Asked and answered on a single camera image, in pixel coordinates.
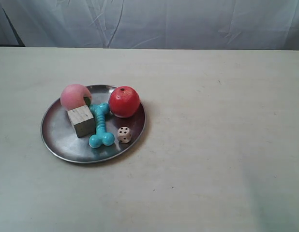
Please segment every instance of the die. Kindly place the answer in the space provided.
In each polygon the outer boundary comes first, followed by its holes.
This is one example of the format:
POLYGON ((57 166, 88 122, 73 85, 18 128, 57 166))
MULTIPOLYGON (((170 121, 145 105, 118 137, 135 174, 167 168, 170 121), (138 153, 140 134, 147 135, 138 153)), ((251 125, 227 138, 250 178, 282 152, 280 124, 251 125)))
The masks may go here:
POLYGON ((117 131, 117 139, 123 144, 130 142, 131 137, 131 131, 128 127, 121 127, 117 131))

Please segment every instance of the round metal tray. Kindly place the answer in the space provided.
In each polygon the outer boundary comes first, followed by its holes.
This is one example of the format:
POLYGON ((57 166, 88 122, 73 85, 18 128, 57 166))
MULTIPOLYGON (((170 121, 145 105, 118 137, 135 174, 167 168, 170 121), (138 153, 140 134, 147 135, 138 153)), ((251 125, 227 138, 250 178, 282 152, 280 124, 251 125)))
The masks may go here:
MULTIPOLYGON (((94 85, 87 87, 92 94, 92 104, 108 102, 115 86, 94 85)), ((119 118, 111 113, 105 116, 106 129, 116 137, 120 127, 129 127, 132 139, 127 144, 119 143, 115 138, 112 146, 99 148, 89 146, 91 134, 78 138, 70 124, 67 112, 57 99, 46 111, 41 122, 41 137, 45 146, 60 159, 74 163, 97 163, 112 159, 131 148, 140 138, 145 128, 146 114, 142 104, 130 118, 119 118)))

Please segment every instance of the blue dog bone toy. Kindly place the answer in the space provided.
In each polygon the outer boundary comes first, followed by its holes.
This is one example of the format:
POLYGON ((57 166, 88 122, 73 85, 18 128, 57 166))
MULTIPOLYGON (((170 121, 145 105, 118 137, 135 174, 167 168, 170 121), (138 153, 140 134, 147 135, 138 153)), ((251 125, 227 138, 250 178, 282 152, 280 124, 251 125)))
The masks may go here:
POLYGON ((109 112, 109 104, 101 103, 100 105, 90 105, 90 111, 96 119, 96 134, 90 137, 90 146, 98 148, 102 144, 111 146, 115 137, 112 133, 106 132, 105 115, 109 112))

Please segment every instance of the red ball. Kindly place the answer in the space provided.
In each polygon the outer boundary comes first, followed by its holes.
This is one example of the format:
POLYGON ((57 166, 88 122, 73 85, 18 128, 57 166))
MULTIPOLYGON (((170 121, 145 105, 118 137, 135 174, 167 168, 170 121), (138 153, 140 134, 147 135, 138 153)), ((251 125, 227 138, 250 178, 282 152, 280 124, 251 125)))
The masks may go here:
POLYGON ((109 98, 110 111, 117 117, 131 117, 139 105, 138 93, 129 86, 116 88, 109 98))

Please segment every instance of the wooden cube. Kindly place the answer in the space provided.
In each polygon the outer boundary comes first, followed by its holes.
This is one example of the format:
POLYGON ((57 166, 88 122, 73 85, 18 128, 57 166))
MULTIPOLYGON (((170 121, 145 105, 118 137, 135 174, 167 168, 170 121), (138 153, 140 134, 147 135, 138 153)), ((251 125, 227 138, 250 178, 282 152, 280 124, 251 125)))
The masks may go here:
POLYGON ((95 118, 88 106, 84 105, 69 110, 68 116, 78 138, 96 132, 95 118))

